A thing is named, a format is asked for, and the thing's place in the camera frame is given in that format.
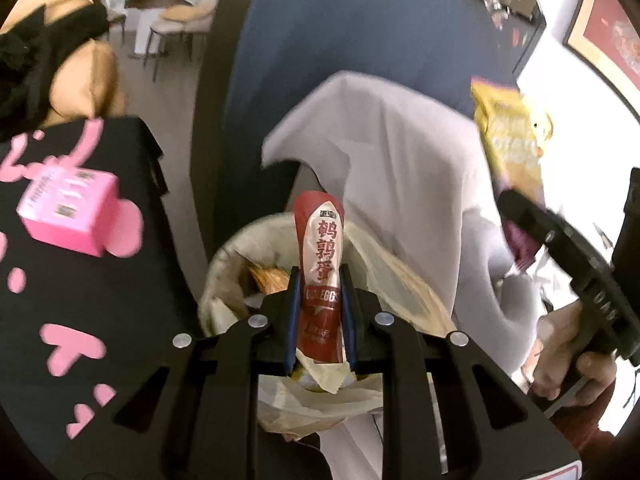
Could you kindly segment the person's right hand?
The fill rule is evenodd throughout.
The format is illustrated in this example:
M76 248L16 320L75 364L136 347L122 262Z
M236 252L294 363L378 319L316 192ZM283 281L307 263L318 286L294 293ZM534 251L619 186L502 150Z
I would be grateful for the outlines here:
M577 300L538 320L537 339L541 342L541 352L533 371L530 393L554 401L561 393L567 373L577 370L587 382L567 405L587 406L614 384L617 366L612 354L572 349L581 315L582 303Z

